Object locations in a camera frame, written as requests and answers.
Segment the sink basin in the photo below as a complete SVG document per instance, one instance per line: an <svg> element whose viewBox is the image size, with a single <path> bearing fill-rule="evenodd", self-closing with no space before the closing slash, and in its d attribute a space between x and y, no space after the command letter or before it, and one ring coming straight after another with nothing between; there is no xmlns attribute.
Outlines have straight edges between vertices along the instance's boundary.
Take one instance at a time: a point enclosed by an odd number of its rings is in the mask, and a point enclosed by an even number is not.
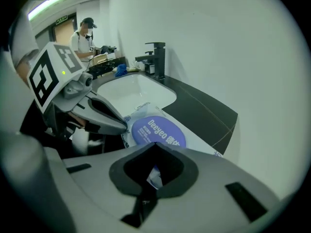
<svg viewBox="0 0 311 233"><path fill-rule="evenodd" d="M141 74L104 83L97 93L107 99L123 117L132 114L146 102L164 108L176 100L176 94L172 90Z"/></svg>

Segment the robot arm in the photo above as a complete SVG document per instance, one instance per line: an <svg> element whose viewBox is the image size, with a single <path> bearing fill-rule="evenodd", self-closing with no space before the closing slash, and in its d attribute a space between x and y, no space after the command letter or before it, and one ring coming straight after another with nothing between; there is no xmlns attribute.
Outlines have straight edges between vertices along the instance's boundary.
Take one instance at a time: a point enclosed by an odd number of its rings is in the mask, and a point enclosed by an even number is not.
<svg viewBox="0 0 311 233"><path fill-rule="evenodd" d="M28 74L36 104L54 134L65 139L82 125L68 113L84 119L85 130L118 135L127 124L119 112L92 91L92 75L69 46L48 43Z"/></svg>

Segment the faucet handle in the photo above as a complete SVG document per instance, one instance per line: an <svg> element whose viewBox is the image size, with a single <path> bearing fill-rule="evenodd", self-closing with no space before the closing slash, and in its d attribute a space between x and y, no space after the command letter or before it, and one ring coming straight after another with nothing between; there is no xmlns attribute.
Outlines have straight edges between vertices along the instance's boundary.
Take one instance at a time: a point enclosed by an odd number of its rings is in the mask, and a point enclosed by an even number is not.
<svg viewBox="0 0 311 233"><path fill-rule="evenodd" d="M145 44L154 44L155 49L159 49L159 48L165 47L165 42L147 42Z"/></svg>

